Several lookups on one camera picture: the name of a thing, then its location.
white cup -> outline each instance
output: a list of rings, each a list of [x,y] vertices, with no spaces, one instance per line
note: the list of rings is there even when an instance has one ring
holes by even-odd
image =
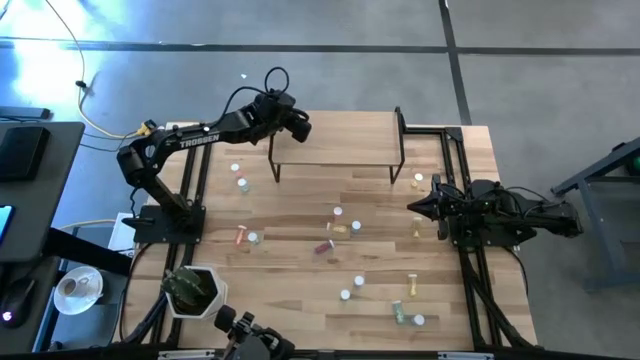
[[[83,277],[80,280],[63,279],[58,284],[58,294],[64,297],[82,298],[89,291],[88,285],[88,277]]]

white cable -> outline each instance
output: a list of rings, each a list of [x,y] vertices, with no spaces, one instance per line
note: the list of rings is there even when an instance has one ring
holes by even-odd
[[[88,225],[96,225],[96,224],[111,224],[111,223],[115,223],[115,222],[116,222],[115,219],[80,221],[80,222],[77,222],[77,223],[61,226],[61,227],[58,228],[58,230],[64,230],[64,229],[68,229],[68,228],[88,226]]]
[[[67,23],[64,21],[62,16],[60,16],[58,11],[56,10],[56,8],[54,8],[53,5],[51,5],[49,0],[44,0],[44,1],[46,1],[47,5],[49,5],[51,10],[53,10],[53,12],[56,14],[58,19],[60,19],[60,22],[62,22],[62,25],[64,25],[64,27],[67,28],[67,31],[69,32],[69,35],[71,35],[71,37],[73,38],[73,42],[76,44],[76,47],[78,48],[78,52],[80,53],[80,58],[82,59],[82,74],[80,76],[80,81],[82,81],[82,83],[85,83],[84,82],[84,75],[85,75],[84,54],[82,53],[82,49],[80,48],[80,44],[78,43],[78,39],[76,39],[76,36],[73,34],[73,31],[71,31],[71,28],[69,28],[69,25],[67,25]],[[83,88],[78,86],[78,112],[80,113],[82,118],[84,118],[84,120],[87,122],[87,124],[89,124],[94,129],[100,131],[101,133],[103,133],[103,134],[105,134],[105,135],[107,135],[109,137],[115,138],[115,139],[127,139],[127,138],[135,136],[135,133],[133,135],[112,134],[112,133],[108,132],[107,130],[101,128],[97,124],[95,124],[93,121],[91,121],[89,119],[89,117],[82,110],[82,104],[84,103],[85,97],[86,97],[86,94],[83,96]]]

desk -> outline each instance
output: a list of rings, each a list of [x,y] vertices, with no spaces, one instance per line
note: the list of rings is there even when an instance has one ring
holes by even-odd
[[[488,128],[462,129],[472,178],[498,180]],[[440,141],[409,135],[404,141],[406,162],[395,185],[389,184],[386,168],[329,166],[290,167],[278,184],[265,161],[268,139],[255,147],[215,144],[204,199],[205,234],[193,264],[213,266],[229,285],[228,304],[239,315],[250,311],[258,324],[279,331],[297,349],[472,349],[458,254],[437,240],[436,223],[428,219],[422,238],[413,238],[415,214],[406,210],[408,203],[428,193],[428,181],[420,190],[411,188],[416,172],[427,180],[433,173],[444,175]],[[452,152],[456,158],[455,148]],[[172,191],[179,190],[185,158],[186,152],[175,153],[161,173]],[[240,164],[249,181],[245,195],[229,170],[232,163]],[[314,256],[313,248],[327,239],[325,226],[333,220],[336,205],[344,209],[339,223],[358,219],[362,230],[350,240],[336,241],[332,254]],[[249,251],[236,247],[240,224],[263,232],[263,243]],[[138,263],[125,307],[127,333],[158,296],[166,251],[166,245],[156,244]],[[487,249],[487,260],[497,303],[523,337],[535,343],[518,263],[493,248]],[[408,296],[409,273],[418,274],[414,298]],[[365,275],[366,284],[352,291],[352,300],[340,301],[340,290],[351,289],[355,275]],[[408,314],[423,314],[426,325],[396,325],[393,300],[403,300]],[[479,313],[489,339],[482,306]],[[167,315],[163,340],[170,320]],[[183,322],[180,347],[226,344],[225,334],[213,322]]]

gray floor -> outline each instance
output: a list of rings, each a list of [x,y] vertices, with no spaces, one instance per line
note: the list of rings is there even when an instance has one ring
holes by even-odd
[[[85,40],[445,45],[436,0],[53,3]],[[635,0],[449,0],[448,6],[459,46],[640,46]],[[41,1],[14,1],[0,20],[0,36],[68,39]],[[149,118],[213,119],[230,91],[260,86],[274,65],[287,68],[290,92],[304,109],[400,105],[410,123],[460,124],[446,54],[88,51],[85,57],[87,78],[97,74],[85,109],[113,132]],[[471,119],[490,127],[506,184],[547,191],[640,135],[640,57],[469,55],[460,64]],[[19,44],[0,50],[0,68],[5,104],[46,106],[56,120],[80,120],[77,53],[51,43]],[[236,106],[250,96],[244,95]],[[81,149],[55,224],[113,218],[128,209],[129,190],[114,154]],[[582,290],[582,281],[600,268],[593,240],[587,227],[576,239],[541,234],[523,246],[539,342],[553,350],[640,358],[640,287]]]

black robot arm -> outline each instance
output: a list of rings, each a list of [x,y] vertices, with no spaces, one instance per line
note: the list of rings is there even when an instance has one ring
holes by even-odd
[[[293,138],[304,142],[311,131],[309,116],[295,109],[295,99],[280,90],[258,94],[253,102],[224,114],[218,121],[187,127],[162,129],[153,121],[145,125],[149,134],[118,151],[117,159],[127,183],[144,189],[176,227],[188,225],[191,207],[180,194],[172,193],[158,178],[167,158],[176,151],[216,142],[231,144],[259,140],[284,128]]]
[[[570,203],[530,200],[490,180],[475,180],[464,193],[434,175],[429,195],[407,208],[438,221],[439,238],[451,235],[459,246],[515,246],[536,236],[536,228],[566,237],[582,233]]]

